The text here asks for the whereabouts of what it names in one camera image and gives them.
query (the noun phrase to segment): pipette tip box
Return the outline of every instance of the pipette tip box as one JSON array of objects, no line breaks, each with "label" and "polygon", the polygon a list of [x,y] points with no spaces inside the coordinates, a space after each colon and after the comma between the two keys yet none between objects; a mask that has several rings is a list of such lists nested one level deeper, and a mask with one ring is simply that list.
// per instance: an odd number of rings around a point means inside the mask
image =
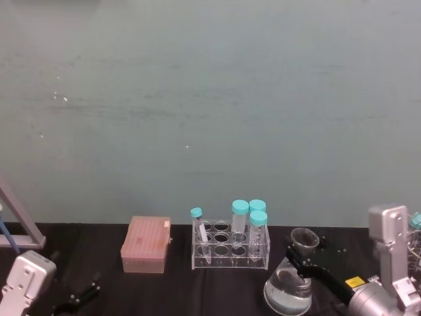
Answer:
[{"label": "pipette tip box", "polygon": [[133,217],[121,248],[124,272],[163,273],[170,226],[169,217]]}]

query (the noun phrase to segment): erlenmeyer flask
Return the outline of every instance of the erlenmeyer flask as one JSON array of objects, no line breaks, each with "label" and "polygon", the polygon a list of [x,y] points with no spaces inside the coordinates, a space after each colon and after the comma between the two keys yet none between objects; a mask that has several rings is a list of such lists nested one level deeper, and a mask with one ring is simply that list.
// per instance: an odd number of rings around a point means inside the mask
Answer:
[{"label": "erlenmeyer flask", "polygon": [[[291,232],[294,248],[302,255],[310,253],[319,244],[317,235],[307,228]],[[301,278],[297,269],[284,258],[264,285],[264,298],[276,313],[299,316],[311,306],[311,279]]]}]

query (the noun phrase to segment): gray-green wall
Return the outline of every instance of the gray-green wall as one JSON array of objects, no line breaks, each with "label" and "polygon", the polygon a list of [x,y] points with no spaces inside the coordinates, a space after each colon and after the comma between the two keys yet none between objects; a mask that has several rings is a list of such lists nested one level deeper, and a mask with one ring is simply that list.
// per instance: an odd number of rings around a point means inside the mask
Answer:
[{"label": "gray-green wall", "polygon": [[419,0],[4,0],[0,172],[47,222],[419,211],[420,31]]}]

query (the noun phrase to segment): metal stand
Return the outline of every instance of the metal stand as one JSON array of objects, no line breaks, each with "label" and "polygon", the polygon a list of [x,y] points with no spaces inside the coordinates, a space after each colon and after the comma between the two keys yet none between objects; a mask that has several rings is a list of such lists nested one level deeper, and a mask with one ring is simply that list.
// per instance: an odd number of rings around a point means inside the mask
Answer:
[{"label": "metal stand", "polygon": [[[0,199],[5,202],[9,209],[16,216],[20,224],[22,224],[28,235],[12,235],[13,240],[19,248],[24,249],[42,249],[45,245],[46,238],[39,231],[34,221],[26,212],[18,198],[13,194],[11,187],[7,184],[3,177],[0,177]],[[10,247],[11,244],[6,236],[0,235],[0,247]]]}]

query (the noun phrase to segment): yellow label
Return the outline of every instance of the yellow label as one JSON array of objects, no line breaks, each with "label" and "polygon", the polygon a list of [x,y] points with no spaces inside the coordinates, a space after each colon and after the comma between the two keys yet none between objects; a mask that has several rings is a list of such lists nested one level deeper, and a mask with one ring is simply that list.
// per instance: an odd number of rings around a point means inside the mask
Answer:
[{"label": "yellow label", "polygon": [[346,280],[345,283],[348,284],[351,288],[356,288],[357,286],[365,284],[365,281],[359,276],[356,276],[355,278],[350,278],[349,280]]}]

